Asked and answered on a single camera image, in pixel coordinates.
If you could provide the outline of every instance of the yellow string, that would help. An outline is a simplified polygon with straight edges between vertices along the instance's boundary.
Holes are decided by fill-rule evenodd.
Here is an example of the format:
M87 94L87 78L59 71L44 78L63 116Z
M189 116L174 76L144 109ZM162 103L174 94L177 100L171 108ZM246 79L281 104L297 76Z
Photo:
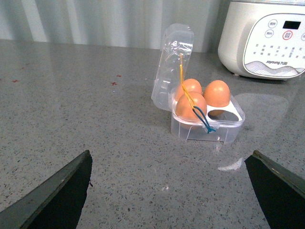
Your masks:
M180 83L182 86L182 89L184 91L184 94L186 95L187 99L190 102L190 105L192 107L192 109L194 109L195 106L195 101L194 99L191 97L191 95L189 94L189 92L186 90L184 84L183 84L183 55L182 53L180 54Z

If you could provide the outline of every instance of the rubber band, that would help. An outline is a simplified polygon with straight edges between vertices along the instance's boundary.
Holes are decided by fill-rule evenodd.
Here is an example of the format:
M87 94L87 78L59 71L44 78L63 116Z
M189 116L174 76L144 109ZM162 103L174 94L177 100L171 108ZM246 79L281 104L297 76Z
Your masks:
M180 54L180 83L181 83L182 89L183 89L183 91L184 91L184 94L186 95L186 97L187 97L187 99L188 99L188 101L189 101L189 103L190 103L190 105L191 105L191 107L192 107L193 112L196 114L196 116L200 119L200 121L202 121L202 123L204 124L204 126L207 128L208 134L209 134L210 132L212 132L212 131L216 131L216 130L214 130L214 129L212 129L212 128L210 127L210 124L209 124L208 120L206 119L206 117L205 117L203 111L202 111L198 106L196 106L194 99L191 97L191 95L189 94L189 92L186 90L186 88L185 88L183 82L184 82L184 78L183 78L183 55L182 55L182 53L181 53L181 54ZM195 111L195 109L197 109L197 110L201 113L201 115L203 116L204 120L203 120L202 117Z

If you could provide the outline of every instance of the blue string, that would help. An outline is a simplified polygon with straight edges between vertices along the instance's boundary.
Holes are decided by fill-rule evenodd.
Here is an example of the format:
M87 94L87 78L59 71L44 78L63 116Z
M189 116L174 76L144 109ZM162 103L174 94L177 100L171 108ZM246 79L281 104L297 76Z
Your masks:
M204 120L205 120L205 121L202 119L202 117L201 117L199 114L197 114L197 112L195 111L195 109L197 109L197 110L202 114L202 116L204 117ZM215 131L215 132L216 132L216 130L214 130L214 129L212 129L212 128L210 127L210 124L209 124L208 120L206 119L206 117L205 117L203 111L202 111L198 106L194 106L194 107L193 107L193 111L194 111L194 113L197 115L197 117L203 122L203 124L205 125L205 127L208 129L208 134L211 133L212 131Z

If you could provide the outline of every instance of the digital display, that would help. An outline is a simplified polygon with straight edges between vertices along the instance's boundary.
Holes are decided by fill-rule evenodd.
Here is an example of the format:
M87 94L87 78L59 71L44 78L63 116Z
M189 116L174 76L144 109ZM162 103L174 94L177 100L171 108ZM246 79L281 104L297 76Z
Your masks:
M285 21L283 29L297 30L300 24L300 21Z

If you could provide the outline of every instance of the button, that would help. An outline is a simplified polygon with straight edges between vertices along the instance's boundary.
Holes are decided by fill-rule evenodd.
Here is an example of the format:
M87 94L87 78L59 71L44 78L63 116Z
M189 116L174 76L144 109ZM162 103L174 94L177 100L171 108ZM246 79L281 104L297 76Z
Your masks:
M289 40L291 37L292 37L292 31L288 30L288 31L284 32L284 34L283 34L284 40Z
M269 28L274 28L275 26L277 26L277 20L272 19L271 21L269 21L268 23Z
M273 30L267 30L267 31L265 32L265 37L266 37L266 38L270 38L270 37L273 36L273 34L274 34Z

